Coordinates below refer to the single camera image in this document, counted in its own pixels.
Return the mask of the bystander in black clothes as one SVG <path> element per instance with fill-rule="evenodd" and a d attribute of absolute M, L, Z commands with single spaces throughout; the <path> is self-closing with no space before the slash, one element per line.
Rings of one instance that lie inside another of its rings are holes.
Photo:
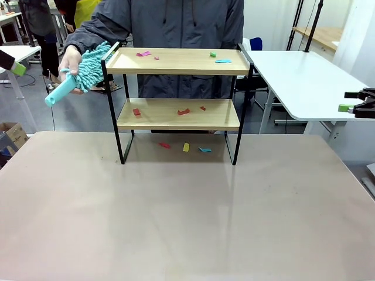
<path fill-rule="evenodd" d="M 53 87 L 59 80 L 59 55 L 57 37 L 47 0 L 21 0 L 21 7 L 33 37 L 41 48 L 42 74 Z"/>

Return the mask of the wooden background desk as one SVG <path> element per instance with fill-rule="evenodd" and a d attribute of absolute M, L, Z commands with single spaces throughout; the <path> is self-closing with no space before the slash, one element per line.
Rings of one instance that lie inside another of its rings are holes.
<path fill-rule="evenodd" d="M 307 43 L 310 35 L 310 28 L 294 27 L 293 31 L 302 35 L 303 42 Z M 313 34 L 312 42 L 320 45 L 325 50 L 335 52 L 341 40 L 343 29 L 335 27 L 317 27 Z"/>

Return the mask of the grey metal rail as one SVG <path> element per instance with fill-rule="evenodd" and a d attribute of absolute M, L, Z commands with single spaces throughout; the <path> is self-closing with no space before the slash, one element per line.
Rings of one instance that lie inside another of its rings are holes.
<path fill-rule="evenodd" d="M 375 201 L 375 163 L 366 166 L 367 174 L 361 178 L 361 182 Z"/>

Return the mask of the person's right hand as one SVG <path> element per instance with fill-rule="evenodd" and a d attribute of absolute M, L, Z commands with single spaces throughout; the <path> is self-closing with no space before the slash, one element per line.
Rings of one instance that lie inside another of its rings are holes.
<path fill-rule="evenodd" d="M 66 73 L 62 72 L 63 69 L 68 68 L 71 75 L 76 76 L 79 72 L 79 64 L 81 62 L 81 54 L 78 49 L 69 45 L 65 49 L 65 53 L 59 64 L 59 78 L 63 82 L 66 79 Z"/>

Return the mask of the black metal wooden two-tier shelf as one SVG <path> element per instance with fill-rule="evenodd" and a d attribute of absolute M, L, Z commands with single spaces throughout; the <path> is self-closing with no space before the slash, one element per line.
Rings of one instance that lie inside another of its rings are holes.
<path fill-rule="evenodd" d="M 139 52 L 152 54 L 137 57 Z M 238 76 L 253 75 L 254 64 L 244 46 L 235 49 L 215 49 L 216 57 L 210 57 L 210 49 L 133 48 L 115 43 L 101 59 L 104 76 L 120 74 L 176 75 L 176 76 L 230 76 L 230 95 L 234 95 Z M 230 59 L 229 64 L 216 64 L 219 59 Z M 224 133 L 230 160 L 236 165 L 240 149 L 246 110 L 237 115 L 231 98 L 228 99 L 146 99 L 127 97 L 119 115 L 115 114 L 112 94 L 106 89 L 110 106 L 120 162 L 125 163 L 132 140 L 125 150 L 121 147 L 120 130 L 150 131 L 219 131 Z M 135 116 L 133 109 L 140 110 Z M 188 114 L 178 115 L 178 110 L 190 109 Z"/>

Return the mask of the bystander with yellow apron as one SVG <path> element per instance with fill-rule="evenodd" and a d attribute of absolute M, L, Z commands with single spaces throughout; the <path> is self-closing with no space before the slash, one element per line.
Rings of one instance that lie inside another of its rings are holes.
<path fill-rule="evenodd" d="M 54 0 L 56 8 L 64 16 L 67 30 L 73 33 L 91 16 L 102 0 Z"/>

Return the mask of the white background desk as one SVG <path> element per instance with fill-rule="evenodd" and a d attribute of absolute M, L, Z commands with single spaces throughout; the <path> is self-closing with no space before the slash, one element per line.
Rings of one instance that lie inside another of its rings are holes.
<path fill-rule="evenodd" d="M 4 43 L 6 43 L 6 39 L 5 39 L 3 30 L 2 30 L 2 27 L 11 23 L 12 26 L 13 26 L 13 29 L 15 31 L 15 34 L 17 36 L 18 43 L 20 45 L 23 45 L 22 36 L 20 34 L 19 25 L 18 25 L 18 23 L 19 23 L 18 17 L 19 16 L 21 16 L 20 12 L 12 13 L 12 14 L 9 14 L 9 15 L 0 15 L 0 36 L 1 36 L 2 41 Z"/>

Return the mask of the teal chenille duster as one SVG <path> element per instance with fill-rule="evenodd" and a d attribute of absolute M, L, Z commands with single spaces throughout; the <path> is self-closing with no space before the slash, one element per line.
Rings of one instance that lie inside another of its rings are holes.
<path fill-rule="evenodd" d="M 54 106 L 75 88 L 82 92 L 88 92 L 92 86 L 104 80 L 101 59 L 109 52 L 111 46 L 108 42 L 102 42 L 94 50 L 87 50 L 82 55 L 82 61 L 78 67 L 78 74 L 72 75 L 68 68 L 61 70 L 66 74 L 65 80 L 55 88 L 46 98 L 48 107 Z"/>

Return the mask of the large white side table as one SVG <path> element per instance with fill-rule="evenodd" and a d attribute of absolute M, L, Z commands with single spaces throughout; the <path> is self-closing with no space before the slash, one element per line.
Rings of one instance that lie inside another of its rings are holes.
<path fill-rule="evenodd" d="M 347 122 L 355 120 L 340 112 L 339 105 L 344 104 L 346 92 L 358 92 L 366 85 L 320 55 L 301 51 L 250 51 L 248 55 L 269 87 L 260 134 L 266 132 L 274 97 L 293 119 L 307 122 L 307 134 L 315 122 L 328 128 L 329 144 L 339 139 Z"/>

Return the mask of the black stand pole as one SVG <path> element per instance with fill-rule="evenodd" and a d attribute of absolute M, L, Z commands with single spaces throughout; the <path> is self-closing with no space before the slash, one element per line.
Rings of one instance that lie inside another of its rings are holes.
<path fill-rule="evenodd" d="M 315 30 L 316 30 L 316 27 L 317 27 L 317 24 L 318 24 L 318 20 L 319 20 L 320 14 L 321 14 L 322 7 L 323 7 L 323 0 L 319 0 L 318 7 L 317 7 L 317 10 L 316 10 L 316 15 L 315 15 L 315 18 L 314 18 L 313 25 L 311 27 L 311 31 L 310 31 L 305 49 L 304 49 L 304 53 L 309 52 L 309 49 L 310 49 L 310 46 L 311 46 L 311 43 L 312 43 L 312 39 L 313 39 Z"/>

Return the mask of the person in grey jacket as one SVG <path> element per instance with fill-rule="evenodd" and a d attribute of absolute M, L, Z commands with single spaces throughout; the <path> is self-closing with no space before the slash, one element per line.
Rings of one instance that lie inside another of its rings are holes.
<path fill-rule="evenodd" d="M 85 28 L 110 44 L 132 34 L 134 47 L 235 49 L 244 0 L 103 0 Z M 137 75 L 140 98 L 229 98 L 227 76 Z"/>

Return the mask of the cardboard box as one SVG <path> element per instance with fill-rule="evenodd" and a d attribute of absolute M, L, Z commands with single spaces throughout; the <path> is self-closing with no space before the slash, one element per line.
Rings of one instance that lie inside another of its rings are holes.
<path fill-rule="evenodd" d="M 20 149 L 29 139 L 22 125 L 16 122 L 0 123 L 0 133 L 7 134 L 17 149 Z M 12 156 L 15 152 L 16 151 L 10 146 L 4 148 L 0 146 L 0 154 L 4 156 Z"/>

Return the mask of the person's right forearm grey sleeve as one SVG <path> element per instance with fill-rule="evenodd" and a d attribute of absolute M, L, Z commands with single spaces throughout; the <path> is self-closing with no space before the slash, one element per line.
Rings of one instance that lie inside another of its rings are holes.
<path fill-rule="evenodd" d="M 66 53 L 68 48 L 72 46 L 79 54 L 83 54 L 86 51 L 94 50 L 102 42 L 102 38 L 88 32 L 85 28 L 79 28 L 68 35 L 64 45 L 64 52 Z"/>

